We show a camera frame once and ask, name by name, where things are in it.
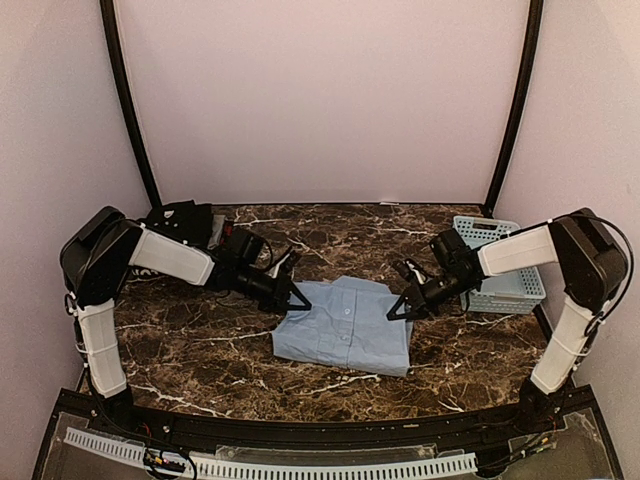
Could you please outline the light blue long sleeve shirt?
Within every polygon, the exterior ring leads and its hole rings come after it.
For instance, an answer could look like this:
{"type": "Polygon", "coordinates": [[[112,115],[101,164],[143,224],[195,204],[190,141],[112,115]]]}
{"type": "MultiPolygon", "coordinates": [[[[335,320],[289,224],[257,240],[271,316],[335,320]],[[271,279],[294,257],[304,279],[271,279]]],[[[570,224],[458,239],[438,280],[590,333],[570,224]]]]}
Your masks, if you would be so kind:
{"type": "Polygon", "coordinates": [[[290,311],[271,332],[275,356],[367,373],[404,377],[413,324],[387,319],[400,299],[380,283],[342,276],[296,284],[311,302],[290,311]]]}

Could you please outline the black red printed shirt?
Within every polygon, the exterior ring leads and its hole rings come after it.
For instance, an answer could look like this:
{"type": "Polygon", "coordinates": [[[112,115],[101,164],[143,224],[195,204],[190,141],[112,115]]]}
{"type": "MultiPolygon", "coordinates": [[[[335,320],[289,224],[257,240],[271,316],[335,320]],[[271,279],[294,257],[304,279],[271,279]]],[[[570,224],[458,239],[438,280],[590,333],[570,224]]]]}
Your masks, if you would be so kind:
{"type": "Polygon", "coordinates": [[[225,223],[222,230],[221,242],[226,242],[233,234],[234,225],[232,223],[225,223]]]}

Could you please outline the grey shirt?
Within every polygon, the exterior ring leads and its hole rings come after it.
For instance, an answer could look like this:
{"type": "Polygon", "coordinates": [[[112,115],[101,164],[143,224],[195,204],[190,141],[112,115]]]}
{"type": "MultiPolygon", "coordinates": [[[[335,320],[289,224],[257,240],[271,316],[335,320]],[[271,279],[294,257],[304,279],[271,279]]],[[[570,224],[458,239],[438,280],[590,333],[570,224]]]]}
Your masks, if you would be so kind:
{"type": "Polygon", "coordinates": [[[213,250],[216,248],[222,239],[226,217],[221,214],[214,214],[212,217],[211,236],[207,243],[207,249],[213,250]]]}

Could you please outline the light blue plastic basket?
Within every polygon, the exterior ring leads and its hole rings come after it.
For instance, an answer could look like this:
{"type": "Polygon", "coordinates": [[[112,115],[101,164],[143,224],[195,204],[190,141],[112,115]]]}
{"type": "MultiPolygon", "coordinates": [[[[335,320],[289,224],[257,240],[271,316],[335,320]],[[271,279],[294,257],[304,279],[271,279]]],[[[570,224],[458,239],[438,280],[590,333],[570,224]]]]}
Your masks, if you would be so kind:
{"type": "MultiPolygon", "coordinates": [[[[453,228],[470,248],[504,238],[520,226],[511,221],[456,215],[453,228]]],[[[484,280],[479,290],[460,295],[464,311],[529,314],[546,298],[539,271],[530,267],[484,280]]]]}

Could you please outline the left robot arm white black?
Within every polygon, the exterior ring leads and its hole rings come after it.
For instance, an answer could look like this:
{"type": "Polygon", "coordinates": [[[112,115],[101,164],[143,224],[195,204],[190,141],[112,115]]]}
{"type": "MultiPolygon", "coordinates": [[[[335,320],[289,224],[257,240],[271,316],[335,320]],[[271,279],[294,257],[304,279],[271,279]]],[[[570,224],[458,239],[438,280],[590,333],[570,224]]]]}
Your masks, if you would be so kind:
{"type": "Polygon", "coordinates": [[[128,383],[114,311],[126,282],[171,277],[214,292],[237,292],[267,313],[310,310],[311,301],[291,278],[299,254],[287,249],[259,265],[261,253],[271,250],[262,236],[193,201],[156,207],[139,220],[107,206],[66,242],[59,256],[65,307],[74,318],[89,383],[109,399],[101,417],[117,434],[131,436],[141,427],[140,412],[119,398],[128,383]]]}

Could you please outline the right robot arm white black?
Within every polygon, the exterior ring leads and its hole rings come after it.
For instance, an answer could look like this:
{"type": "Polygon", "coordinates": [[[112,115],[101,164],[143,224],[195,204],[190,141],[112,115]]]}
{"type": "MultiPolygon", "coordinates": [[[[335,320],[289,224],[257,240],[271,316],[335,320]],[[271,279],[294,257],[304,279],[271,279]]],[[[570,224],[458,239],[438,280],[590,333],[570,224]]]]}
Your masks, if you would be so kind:
{"type": "Polygon", "coordinates": [[[629,292],[636,272],[630,239],[618,225],[583,207],[489,241],[469,241],[460,228],[451,227],[435,235],[429,247],[439,267],[436,276],[412,258],[395,263],[406,288],[387,311],[389,321],[426,320],[456,296],[537,269],[557,318],[508,421],[521,434],[534,432],[560,410],[567,382],[629,292]]]}

